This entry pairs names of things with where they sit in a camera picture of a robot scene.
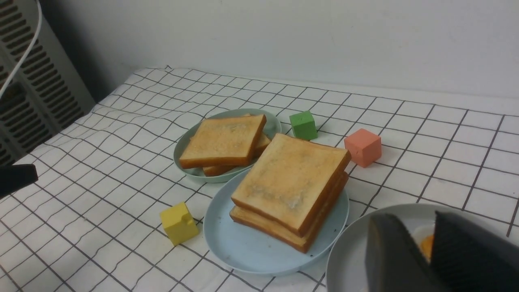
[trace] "stack of toast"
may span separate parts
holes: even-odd
[[[184,169],[200,167],[207,177],[248,166],[270,144],[263,133],[265,115],[206,119],[179,158]]]
[[[276,134],[231,195],[229,215],[307,253],[348,181],[350,160],[345,149]]]

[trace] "gray plate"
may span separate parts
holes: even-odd
[[[368,292],[364,258],[367,226],[372,214],[394,214],[404,223],[411,235],[416,235],[423,232],[424,228],[431,229],[431,226],[434,226],[435,211],[453,212],[492,230],[473,215],[444,206],[405,204],[376,210],[348,226],[333,246],[326,266],[328,292]]]
[[[264,114],[267,117],[267,123],[265,124],[265,127],[263,127],[263,133],[267,135],[267,137],[272,140],[274,135],[276,133],[281,133],[281,122],[279,122],[278,118],[264,110],[259,109],[237,109],[237,110],[231,110],[226,111],[223,113],[216,114],[209,118],[227,118],[227,117],[238,117],[243,116],[245,114],[251,114],[251,115],[260,115]],[[184,169],[180,166],[179,158],[186,149],[187,145],[189,144],[189,140],[191,137],[193,137],[198,130],[198,127],[200,127],[200,123],[196,124],[194,127],[189,129],[178,141],[178,143],[175,146],[175,150],[173,151],[173,160],[175,161],[175,165],[188,177],[197,180],[199,182],[208,182],[208,183],[216,183],[216,182],[225,182],[230,180],[231,178],[235,177],[237,174],[243,172],[246,169],[249,169],[252,167],[252,165],[256,162],[254,160],[251,165],[245,166],[245,167],[236,167],[235,169],[228,171],[220,176],[214,176],[214,177],[206,177],[203,174],[203,171],[201,168],[191,168],[191,169]]]

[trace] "cube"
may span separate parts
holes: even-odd
[[[160,220],[169,240],[175,246],[199,233],[198,227],[184,202],[162,211]]]
[[[380,136],[366,129],[359,129],[346,137],[344,147],[351,153],[351,160],[363,168],[382,157]]]
[[[316,121],[313,119],[310,111],[291,115],[290,124],[292,125],[294,137],[303,140],[317,138]]]

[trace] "grid tablecloth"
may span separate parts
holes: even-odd
[[[40,179],[0,202],[0,290],[325,291],[325,259],[284,277],[239,273],[200,234],[175,248],[160,211],[185,201],[203,228],[223,185],[186,178],[179,137],[205,117],[261,108],[280,119],[310,110],[317,143],[344,147],[365,128],[383,157],[350,163],[348,223],[401,203],[476,214],[519,241],[519,117],[268,83],[187,69],[135,72],[92,112],[27,155]]]

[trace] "plate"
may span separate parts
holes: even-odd
[[[219,114],[216,114],[214,116],[208,117],[208,118],[227,118],[227,117],[239,117],[243,116],[245,114],[251,114],[251,115],[260,115],[264,114],[267,117],[267,123],[263,127],[263,133],[267,135],[267,137],[272,140],[274,138],[274,135],[276,133],[281,133],[281,122],[278,120],[278,118],[264,110],[259,109],[237,109],[237,110],[231,110],[231,111],[225,111]],[[251,168],[251,166],[257,161],[257,159],[252,161],[252,164],[249,166],[242,166],[242,167],[236,167],[233,170],[230,170],[222,175],[214,176],[214,177],[206,177],[203,174],[203,171],[201,168],[191,168],[191,169],[184,169],[180,166],[179,158],[186,149],[187,145],[189,144],[189,140],[191,137],[193,137],[198,130],[198,127],[200,127],[200,123],[196,124],[194,127],[189,129],[178,141],[178,143],[175,146],[175,150],[173,151],[173,160],[175,161],[175,165],[188,177],[197,180],[199,182],[208,182],[208,183],[217,183],[217,182],[226,182],[230,180],[231,178],[235,177],[237,174],[243,172],[246,169]]]
[[[478,220],[473,215],[446,206],[404,204],[376,210],[350,224],[333,246],[328,257],[328,264],[326,265],[326,286],[328,292],[368,292],[364,258],[366,253],[367,226],[371,215],[380,213],[394,214],[404,223],[415,240],[421,240],[430,234],[424,234],[424,231],[433,231],[432,227],[436,219],[435,211],[453,212],[492,230],[486,223]]]
[[[228,181],[209,204],[203,234],[209,249],[229,267],[248,274],[281,276],[302,270],[325,256],[346,224],[349,202],[343,190],[306,254],[253,228],[235,223],[230,196],[249,171]]]

